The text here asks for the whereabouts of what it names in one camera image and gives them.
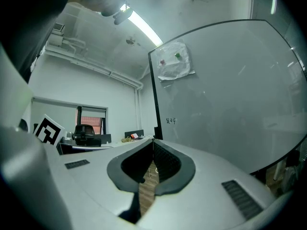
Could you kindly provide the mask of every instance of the whiteboard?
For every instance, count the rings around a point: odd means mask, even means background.
[[[157,50],[165,45],[149,53],[163,140],[219,155],[247,173],[276,162],[302,141],[307,81],[270,24],[230,21],[178,39],[188,48],[195,74],[160,82]]]

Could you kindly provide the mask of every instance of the ceiling light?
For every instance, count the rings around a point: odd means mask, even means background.
[[[125,11],[129,6],[124,4],[120,10]],[[131,16],[128,18],[133,24],[135,24],[148,38],[158,47],[163,44],[162,40],[159,38],[157,33],[139,16],[135,11],[132,12]]]
[[[275,14],[277,0],[272,0],[271,14]]]

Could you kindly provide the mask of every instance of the office chair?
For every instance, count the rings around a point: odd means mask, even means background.
[[[76,125],[74,139],[78,146],[101,146],[101,139],[95,138],[91,125]]]

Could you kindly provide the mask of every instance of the whiteboard frame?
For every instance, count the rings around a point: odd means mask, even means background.
[[[204,25],[204,26],[201,26],[201,27],[198,27],[198,28],[195,28],[193,30],[190,30],[190,31],[187,31],[183,34],[180,34],[170,40],[168,40],[167,42],[161,44],[160,46],[154,48],[152,51],[150,51],[148,53],[148,60],[149,60],[149,67],[150,67],[150,75],[151,75],[151,78],[152,78],[152,85],[153,85],[153,98],[154,98],[154,105],[155,105],[155,111],[156,111],[156,116],[157,116],[157,124],[158,124],[158,127],[157,127],[157,131],[158,131],[158,137],[156,137],[157,139],[160,139],[160,140],[163,140],[163,133],[162,133],[162,127],[161,127],[161,119],[160,119],[160,111],[159,111],[159,103],[158,103],[158,98],[157,98],[157,92],[156,92],[156,87],[155,87],[155,82],[154,82],[154,71],[153,71],[153,64],[152,64],[152,59],[151,59],[151,53],[154,52],[157,48],[165,45],[165,44],[168,44],[186,34],[189,34],[189,33],[192,33],[192,32],[195,32],[197,30],[200,30],[200,29],[203,29],[203,28],[206,28],[206,27],[209,27],[209,26],[214,26],[214,25],[218,25],[218,24],[224,24],[224,23],[230,23],[230,22],[240,22],[240,21],[263,21],[263,22],[266,22],[267,24],[269,24],[281,37],[282,39],[287,43],[287,45],[289,46],[289,48],[291,48],[290,44],[286,41],[286,39],[283,37],[283,35],[281,35],[274,26],[272,26],[267,20],[261,20],[261,19],[243,19],[243,20],[229,20],[229,21],[223,21],[223,22],[217,22],[217,23],[213,23],[213,24],[209,24],[209,25]],[[299,62],[298,58],[297,58],[297,55],[295,52],[293,52],[294,55],[295,55],[295,58],[297,59],[297,61]],[[304,72],[304,70],[302,69],[303,71],[303,74],[305,76],[305,80],[307,82],[307,76],[306,76],[306,73]],[[286,153],[284,156],[282,156],[281,158],[279,158],[278,160],[276,160],[275,162],[263,167],[262,169],[260,170],[266,170],[270,167],[272,167],[273,165],[277,164],[278,162],[282,161],[283,159],[285,159],[293,150],[295,150],[298,146],[301,145],[301,143],[307,138],[307,134],[304,136],[304,138],[296,145],[294,146],[288,153]]]

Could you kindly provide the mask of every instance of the ceiling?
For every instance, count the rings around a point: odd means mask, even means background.
[[[251,0],[127,0],[163,42],[200,26],[247,19]],[[88,62],[124,73],[139,80],[148,73],[148,52],[155,44],[131,21],[114,25],[77,3],[69,3],[57,19],[65,24],[66,37],[86,42],[87,53],[77,52]]]

